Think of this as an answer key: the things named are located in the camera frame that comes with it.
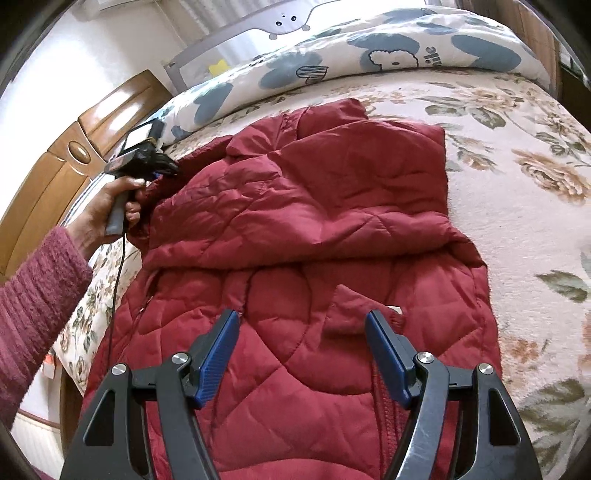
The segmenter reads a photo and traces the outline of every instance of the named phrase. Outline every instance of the hand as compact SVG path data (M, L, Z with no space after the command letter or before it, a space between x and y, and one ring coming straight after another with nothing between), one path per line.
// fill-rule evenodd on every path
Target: hand
M86 260L90 260L92 254L102 244L110 244L119 238L117 235L105 235L107 218L117 195L128 190L138 190L144 186L143 179L132 177L121 177L105 184L83 212L66 227L72 242ZM138 202L125 204L125 217L130 226L139 222L139 211Z

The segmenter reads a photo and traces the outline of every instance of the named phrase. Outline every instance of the metal screw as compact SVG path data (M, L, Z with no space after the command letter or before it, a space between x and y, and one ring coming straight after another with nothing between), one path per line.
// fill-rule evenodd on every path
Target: metal screw
M435 360L435 357L429 352L419 352L417 353L417 359L422 364L432 364Z
M175 353L173 355L173 363L177 365L182 365L187 360L189 360L189 356L184 352Z
M123 375L126 370L127 367L125 366L125 364L117 364L111 369L111 372L113 373L113 375Z
M485 374L485 375L490 375L491 373L493 373L495 371L495 369L492 368L492 365L489 365L489 364L478 365L478 370L480 370L480 373Z

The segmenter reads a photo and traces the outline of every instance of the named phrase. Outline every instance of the jacket pocket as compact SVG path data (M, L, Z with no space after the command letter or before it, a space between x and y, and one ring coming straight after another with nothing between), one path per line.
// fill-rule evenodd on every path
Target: jacket pocket
M402 331L404 315L380 302L365 297L345 285L338 285L333 294L322 330L328 338L338 336L365 335L365 317L371 311L379 310L396 333Z

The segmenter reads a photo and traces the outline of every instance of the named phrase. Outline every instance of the red puffer jacket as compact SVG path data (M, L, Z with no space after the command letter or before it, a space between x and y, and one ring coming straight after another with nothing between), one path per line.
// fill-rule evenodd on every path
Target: red puffer jacket
M260 120L180 164L148 189L129 236L144 264L116 313L113 361L158 365L222 309L240 312L217 397L197 412L223 480L384 474L406 415L366 344L372 309L445 364L500 369L486 266L447 217L441 128L371 121L343 100ZM158 478L170 479L157 417L149 406ZM437 478L454 422L450 409Z

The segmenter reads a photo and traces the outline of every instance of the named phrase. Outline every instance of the black cable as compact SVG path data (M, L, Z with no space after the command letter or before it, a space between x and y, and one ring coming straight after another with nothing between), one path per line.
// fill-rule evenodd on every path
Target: black cable
M105 376L109 373L111 367L111 349L113 344L113 330L115 329L115 303L117 301L117 287L119 287L119 278L121 277L121 271L123 270L123 263L125 262L125 234L121 238L123 240L123 248L121 253L121 262L119 263L119 271L117 272L117 278L115 279L115 288L113 290L113 305L111 308L111 321L109 322L109 347L107 350L107 366L105 369Z

